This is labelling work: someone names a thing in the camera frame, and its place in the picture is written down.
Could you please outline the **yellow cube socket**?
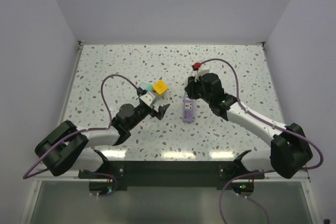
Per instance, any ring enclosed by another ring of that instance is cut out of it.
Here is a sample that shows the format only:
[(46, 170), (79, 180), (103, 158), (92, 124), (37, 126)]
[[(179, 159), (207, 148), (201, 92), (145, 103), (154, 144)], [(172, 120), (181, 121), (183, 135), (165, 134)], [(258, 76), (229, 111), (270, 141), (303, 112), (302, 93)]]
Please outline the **yellow cube socket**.
[(152, 86), (152, 90), (158, 97), (162, 97), (168, 90), (168, 86), (165, 84), (163, 80), (159, 80)]

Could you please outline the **teal triangular socket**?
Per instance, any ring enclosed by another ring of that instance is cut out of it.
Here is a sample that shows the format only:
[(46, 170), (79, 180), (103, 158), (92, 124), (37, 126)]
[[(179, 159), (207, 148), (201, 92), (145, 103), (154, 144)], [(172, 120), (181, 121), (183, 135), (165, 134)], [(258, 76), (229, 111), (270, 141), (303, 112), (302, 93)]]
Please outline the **teal triangular socket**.
[(153, 85), (141, 82), (139, 85), (140, 95), (149, 95), (152, 97), (152, 100), (158, 100), (160, 96), (154, 90)]

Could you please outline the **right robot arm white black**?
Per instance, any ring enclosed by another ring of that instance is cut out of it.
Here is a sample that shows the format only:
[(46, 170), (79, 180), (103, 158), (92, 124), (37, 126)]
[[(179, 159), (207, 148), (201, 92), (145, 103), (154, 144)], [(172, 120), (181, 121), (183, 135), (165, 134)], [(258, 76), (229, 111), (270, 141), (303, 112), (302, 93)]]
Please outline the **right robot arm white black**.
[(245, 128), (269, 146), (269, 150), (263, 153), (247, 150), (235, 158), (234, 173), (237, 177), (246, 178), (252, 172), (273, 170), (290, 179), (312, 159), (302, 127), (295, 123), (275, 122), (239, 104), (235, 96), (224, 91), (218, 75), (190, 76), (185, 91), (189, 98), (205, 101), (216, 116)]

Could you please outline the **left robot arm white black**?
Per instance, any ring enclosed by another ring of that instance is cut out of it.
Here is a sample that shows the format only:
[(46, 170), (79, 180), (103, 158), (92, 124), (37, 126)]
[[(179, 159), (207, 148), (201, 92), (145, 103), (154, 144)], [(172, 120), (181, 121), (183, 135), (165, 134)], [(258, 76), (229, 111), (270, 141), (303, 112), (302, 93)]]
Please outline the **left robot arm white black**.
[(99, 159), (90, 154), (83, 154), (86, 148), (123, 144), (134, 129), (147, 116), (163, 119), (169, 104), (150, 108), (141, 102), (134, 107), (124, 104), (111, 121), (108, 128), (92, 127), (80, 129), (70, 120), (62, 122), (35, 147), (35, 154), (54, 176), (60, 176), (70, 169), (90, 170), (97, 178), (108, 174), (107, 159)]

